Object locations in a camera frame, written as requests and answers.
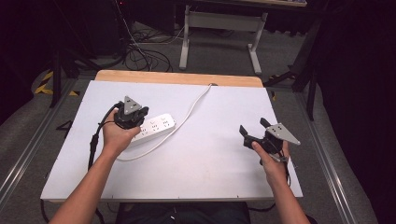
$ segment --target wooden table edge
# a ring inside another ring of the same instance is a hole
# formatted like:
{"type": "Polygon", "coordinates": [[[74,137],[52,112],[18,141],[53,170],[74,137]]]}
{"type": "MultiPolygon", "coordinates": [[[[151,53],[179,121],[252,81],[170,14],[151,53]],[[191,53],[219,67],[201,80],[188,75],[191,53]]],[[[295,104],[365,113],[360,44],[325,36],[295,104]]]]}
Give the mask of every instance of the wooden table edge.
{"type": "Polygon", "coordinates": [[[121,70],[101,70],[95,81],[118,81],[138,83],[187,84],[208,85],[215,83],[219,86],[234,87],[263,87],[258,77],[241,77],[225,75],[206,75],[190,73],[161,73],[121,70]]]}

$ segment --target power strip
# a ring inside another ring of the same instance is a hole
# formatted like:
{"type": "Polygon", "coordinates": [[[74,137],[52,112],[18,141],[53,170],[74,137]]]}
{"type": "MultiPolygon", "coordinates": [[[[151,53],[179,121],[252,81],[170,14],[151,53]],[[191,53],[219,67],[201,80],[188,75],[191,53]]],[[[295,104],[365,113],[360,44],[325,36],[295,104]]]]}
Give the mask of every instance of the power strip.
{"type": "Polygon", "coordinates": [[[158,136],[172,132],[176,123],[169,114],[162,114],[152,119],[146,119],[140,126],[140,133],[135,136],[129,147],[137,146],[158,136]]]}

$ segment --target metal stand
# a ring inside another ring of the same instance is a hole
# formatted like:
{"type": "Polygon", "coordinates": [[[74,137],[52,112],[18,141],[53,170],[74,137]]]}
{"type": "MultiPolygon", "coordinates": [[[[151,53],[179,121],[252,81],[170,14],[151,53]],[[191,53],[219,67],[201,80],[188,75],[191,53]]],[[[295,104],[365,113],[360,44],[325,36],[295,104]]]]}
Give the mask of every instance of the metal stand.
{"type": "Polygon", "coordinates": [[[58,103],[58,101],[62,97],[62,70],[66,73],[67,77],[77,78],[79,75],[79,71],[75,60],[78,60],[92,70],[98,72],[102,68],[96,63],[91,62],[90,60],[84,58],[78,53],[74,52],[71,49],[55,49],[52,53],[52,65],[53,65],[53,95],[52,101],[49,107],[53,108],[58,103]]]}
{"type": "Polygon", "coordinates": [[[256,49],[262,36],[262,29],[267,18],[267,13],[262,13],[261,17],[247,17],[224,15],[205,12],[191,12],[190,6],[186,6],[184,16],[184,38],[181,48],[179,68],[185,70],[187,68],[187,59],[189,55],[189,29],[190,27],[202,27],[212,29],[227,29],[235,31],[256,32],[253,44],[248,44],[248,52],[253,64],[254,73],[260,75],[259,59],[257,58],[256,49]]]}

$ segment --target person's right hand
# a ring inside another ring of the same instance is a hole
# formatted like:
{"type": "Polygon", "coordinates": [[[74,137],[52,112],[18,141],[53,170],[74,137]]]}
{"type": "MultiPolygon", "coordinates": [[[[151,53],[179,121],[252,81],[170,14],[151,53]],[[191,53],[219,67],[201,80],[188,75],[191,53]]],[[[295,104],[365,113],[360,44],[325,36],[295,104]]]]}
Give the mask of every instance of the person's right hand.
{"type": "MultiPolygon", "coordinates": [[[[288,181],[286,179],[285,164],[272,159],[257,142],[253,142],[251,145],[262,159],[262,166],[267,174],[267,181],[270,187],[274,188],[275,186],[282,184],[287,185],[288,181]]],[[[289,159],[290,154],[288,142],[283,141],[282,149],[284,156],[289,159]]]]}
{"type": "Polygon", "coordinates": [[[114,160],[129,146],[134,136],[140,133],[140,127],[124,130],[114,123],[114,115],[117,111],[118,109],[111,111],[103,126],[104,149],[102,154],[110,155],[114,160]]]}

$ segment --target black backdrop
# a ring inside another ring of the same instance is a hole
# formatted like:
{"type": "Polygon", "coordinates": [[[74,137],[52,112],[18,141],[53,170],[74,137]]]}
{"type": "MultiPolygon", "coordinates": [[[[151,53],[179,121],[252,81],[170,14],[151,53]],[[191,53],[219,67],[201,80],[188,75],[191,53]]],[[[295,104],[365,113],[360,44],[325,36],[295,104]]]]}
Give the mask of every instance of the black backdrop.
{"type": "Polygon", "coordinates": [[[0,125],[33,98],[31,86],[50,63],[50,48],[24,1],[0,7],[0,125]]]}
{"type": "Polygon", "coordinates": [[[332,127],[379,223],[396,223],[395,9],[392,0],[355,1],[323,22],[312,52],[323,59],[316,69],[332,127]]]}

